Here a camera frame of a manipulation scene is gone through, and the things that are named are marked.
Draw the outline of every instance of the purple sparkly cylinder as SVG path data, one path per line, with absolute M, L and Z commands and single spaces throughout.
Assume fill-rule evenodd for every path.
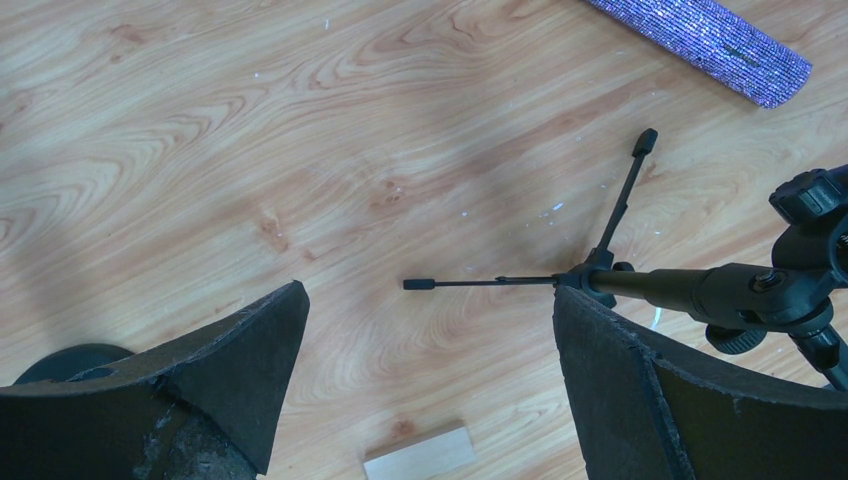
M 764 108 L 792 98 L 813 68 L 712 0 L 588 2 Z

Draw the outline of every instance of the wooden floor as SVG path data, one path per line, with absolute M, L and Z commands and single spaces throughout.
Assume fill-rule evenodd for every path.
M 638 269 L 766 263 L 784 228 L 769 193 L 845 162 L 848 4 L 722 3 L 814 63 L 785 106 L 579 0 L 7 2 L 0 383 L 79 343 L 148 349 L 299 279 L 312 309 L 269 478 L 362 479 L 366 452 L 457 420 L 478 461 L 444 478 L 583 477 L 552 290 L 400 280 L 567 269 L 647 127 L 660 142 L 613 250 Z M 656 328 L 715 354 L 688 317 Z M 782 336 L 732 360 L 823 383 Z

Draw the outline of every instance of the tripod head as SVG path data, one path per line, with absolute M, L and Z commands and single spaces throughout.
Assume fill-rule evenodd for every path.
M 772 268 L 729 263 L 708 270 L 640 273 L 629 263 L 614 263 L 609 244 L 656 139 L 651 129 L 639 137 L 601 241 L 568 272 L 478 282 L 412 279 L 404 281 L 404 289 L 546 284 L 580 290 L 608 308 L 615 307 L 616 295 L 638 298 L 707 324 L 707 340 L 726 354 L 750 351 L 768 332 L 786 333 L 836 390 L 848 391 L 848 346 L 830 326 L 829 298 L 833 290 L 848 286 L 848 166 L 802 173 L 769 197 L 789 224 L 772 248 Z

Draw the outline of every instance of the light wood block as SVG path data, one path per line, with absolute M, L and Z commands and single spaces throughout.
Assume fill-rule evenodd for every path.
M 459 427 L 373 456 L 363 466 L 368 480 L 425 480 L 476 459 L 468 429 Z

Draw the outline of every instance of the tripod leg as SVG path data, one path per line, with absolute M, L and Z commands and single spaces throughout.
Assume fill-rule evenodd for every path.
M 615 202 L 612 215 L 610 215 L 609 222 L 607 222 L 604 234 L 601 236 L 601 241 L 598 243 L 596 250 L 604 251 L 609 249 L 612 235 L 615 233 L 615 229 L 618 228 L 618 224 L 621 223 L 621 219 L 627 211 L 627 199 L 630 198 L 630 192 L 633 190 L 633 186 L 636 185 L 636 177 L 639 176 L 642 163 L 645 161 L 645 157 L 654 149 L 656 141 L 657 131 L 650 128 L 639 136 L 639 140 L 633 148 L 633 164 L 630 166 L 630 172 L 627 174 L 624 186 L 621 187 L 621 193 L 618 194 L 618 200 Z

